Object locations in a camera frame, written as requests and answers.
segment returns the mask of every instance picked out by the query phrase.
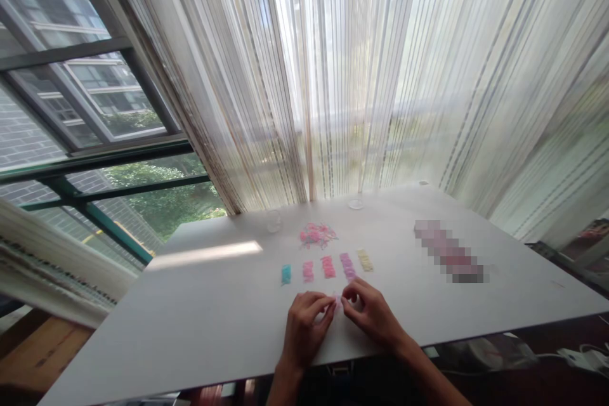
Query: green foliage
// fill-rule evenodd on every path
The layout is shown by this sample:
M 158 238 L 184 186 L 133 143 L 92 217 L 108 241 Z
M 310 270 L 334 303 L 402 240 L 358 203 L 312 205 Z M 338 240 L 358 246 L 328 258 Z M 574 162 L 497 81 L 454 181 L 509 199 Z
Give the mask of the green foliage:
M 133 133 L 163 126 L 159 116 L 151 110 L 104 115 L 103 120 L 114 135 Z
M 162 182 L 185 176 L 176 167 L 155 166 L 146 162 L 115 166 L 106 169 L 105 174 L 115 187 Z M 222 201 L 211 183 L 138 193 L 125 198 L 163 240 L 167 240 L 182 223 L 226 215 Z

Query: finger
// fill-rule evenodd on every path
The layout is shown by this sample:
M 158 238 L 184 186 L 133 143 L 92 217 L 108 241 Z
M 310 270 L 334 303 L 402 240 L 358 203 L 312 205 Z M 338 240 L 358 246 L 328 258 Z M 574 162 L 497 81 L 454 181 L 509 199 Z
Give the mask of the finger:
M 353 321 L 355 325 L 358 327 L 362 326 L 362 314 L 353 309 L 349 300 L 345 297 L 341 297 L 341 302 L 343 303 L 343 312 L 344 314 Z
M 354 300 L 353 298 L 356 298 L 357 295 L 359 295 L 364 302 L 367 301 L 367 298 L 370 296 L 368 289 L 366 289 L 362 284 L 360 284 L 359 282 L 356 282 L 355 280 L 352 280 L 344 289 L 343 289 L 343 296 L 346 299 L 351 299 L 352 302 L 355 303 L 356 300 Z
M 292 302 L 292 306 L 290 306 L 290 308 L 298 307 L 298 303 L 300 302 L 301 296 L 302 296 L 302 294 L 300 294 L 300 293 L 296 294 L 296 296 L 294 297 L 294 301 Z
M 327 297 L 327 295 L 323 294 L 321 292 L 305 292 L 303 294 L 301 303 L 304 308 L 308 308 L 309 306 L 311 306 L 314 302 L 316 302 L 320 298 L 326 298 L 326 297 Z
M 324 318 L 318 324 L 318 328 L 320 329 L 320 331 L 322 331 L 324 333 L 324 335 L 327 333 L 328 328 L 330 327 L 330 324 L 332 323 L 332 319 L 334 318 L 335 309 L 336 309 L 336 303 L 332 303 L 330 306 L 328 306 L 328 309 L 326 309 L 326 311 L 325 311 Z
M 326 307 L 334 302 L 334 297 L 327 297 L 318 299 L 307 309 L 307 315 L 311 318 L 311 321 Z
M 373 286 L 368 284 L 364 279 L 360 278 L 359 276 L 356 276 L 355 279 L 353 279 L 353 282 L 356 282 L 356 283 L 364 286 L 366 289 L 373 289 L 373 290 L 375 290 L 375 288 Z

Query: pixelated area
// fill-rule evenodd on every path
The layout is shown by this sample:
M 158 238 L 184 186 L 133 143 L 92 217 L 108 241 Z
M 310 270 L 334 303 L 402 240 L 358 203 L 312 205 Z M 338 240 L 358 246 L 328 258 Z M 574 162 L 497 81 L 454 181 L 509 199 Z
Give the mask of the pixelated area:
M 428 256 L 433 257 L 434 264 L 446 274 L 448 282 L 488 282 L 487 268 L 478 264 L 469 247 L 459 245 L 463 241 L 453 238 L 452 230 L 446 229 L 442 221 L 416 221 L 414 234 L 421 240 L 421 247 L 427 249 Z

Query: cable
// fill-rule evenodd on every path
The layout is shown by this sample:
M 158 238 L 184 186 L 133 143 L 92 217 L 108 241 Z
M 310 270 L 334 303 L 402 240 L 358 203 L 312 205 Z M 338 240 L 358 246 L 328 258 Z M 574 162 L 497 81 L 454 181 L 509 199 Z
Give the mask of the cable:
M 598 350 L 600 353 L 609 356 L 609 352 L 607 352 L 605 349 L 601 349 L 600 347 L 596 347 L 593 344 L 582 344 L 579 346 L 579 351 L 582 353 L 582 355 L 584 354 L 584 348 L 585 347 L 591 347 L 592 349 Z
M 490 371 L 485 371 L 485 372 L 481 372 L 481 373 L 466 373 L 466 372 L 462 372 L 462 371 L 451 371 L 451 370 L 440 370 L 443 373 L 448 373 L 448 374 L 458 374 L 460 376 L 484 376 L 485 374 L 488 374 L 490 372 L 497 372 L 497 371 L 501 371 L 501 370 L 490 370 Z
M 535 356 L 537 358 L 542 358 L 542 357 L 558 357 L 558 358 L 562 358 L 563 360 L 565 359 L 565 357 L 563 357 L 560 354 L 535 354 Z

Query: striped curtain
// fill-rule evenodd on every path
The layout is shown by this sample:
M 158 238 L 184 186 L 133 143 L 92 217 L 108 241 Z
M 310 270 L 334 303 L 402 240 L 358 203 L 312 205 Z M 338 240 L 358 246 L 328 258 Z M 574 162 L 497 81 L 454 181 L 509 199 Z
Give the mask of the striped curtain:
M 233 212 L 426 180 L 556 243 L 609 207 L 609 0 L 129 3 Z
M 0 294 L 97 328 L 136 275 L 0 199 Z

